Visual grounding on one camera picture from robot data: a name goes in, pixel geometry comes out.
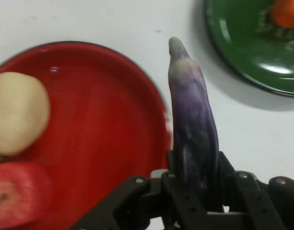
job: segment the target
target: apple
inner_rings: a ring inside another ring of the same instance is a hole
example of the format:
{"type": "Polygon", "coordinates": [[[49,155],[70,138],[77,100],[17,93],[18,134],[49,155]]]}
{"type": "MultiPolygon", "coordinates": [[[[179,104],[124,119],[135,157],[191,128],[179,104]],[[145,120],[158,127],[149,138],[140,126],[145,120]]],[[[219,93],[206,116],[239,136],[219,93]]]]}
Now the apple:
{"type": "Polygon", "coordinates": [[[0,163],[0,229],[40,218],[50,208],[52,196],[53,184],[42,165],[0,163]]]}

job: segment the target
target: carrot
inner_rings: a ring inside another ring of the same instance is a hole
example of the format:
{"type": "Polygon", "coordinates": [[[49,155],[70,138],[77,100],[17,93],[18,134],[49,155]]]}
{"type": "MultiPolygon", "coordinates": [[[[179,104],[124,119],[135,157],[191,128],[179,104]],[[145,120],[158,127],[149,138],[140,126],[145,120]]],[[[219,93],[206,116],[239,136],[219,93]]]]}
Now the carrot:
{"type": "Polygon", "coordinates": [[[294,0],[277,0],[270,16],[278,26],[294,28],[294,0]]]}

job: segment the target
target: eggplant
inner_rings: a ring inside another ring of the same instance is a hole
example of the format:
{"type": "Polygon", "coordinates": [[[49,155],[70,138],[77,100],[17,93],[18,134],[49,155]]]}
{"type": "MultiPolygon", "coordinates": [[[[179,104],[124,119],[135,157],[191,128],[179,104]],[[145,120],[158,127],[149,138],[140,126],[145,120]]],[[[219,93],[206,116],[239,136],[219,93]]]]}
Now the eggplant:
{"type": "Polygon", "coordinates": [[[180,39],[169,40],[169,52],[175,169],[207,211],[222,211],[218,136],[203,73],[180,39]]]}

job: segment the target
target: white table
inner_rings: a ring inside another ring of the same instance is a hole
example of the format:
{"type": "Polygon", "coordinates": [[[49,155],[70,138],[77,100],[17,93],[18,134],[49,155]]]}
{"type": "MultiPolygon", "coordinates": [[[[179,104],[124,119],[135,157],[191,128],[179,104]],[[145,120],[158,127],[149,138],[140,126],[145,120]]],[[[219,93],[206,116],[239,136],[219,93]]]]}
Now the white table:
{"type": "Polygon", "coordinates": [[[257,89],[228,69],[210,45],[202,10],[202,0],[0,0],[0,63],[42,43],[101,44],[139,64],[170,109],[168,39],[177,36],[202,66],[220,150],[235,169],[263,182],[294,179],[294,98],[257,89]]]}

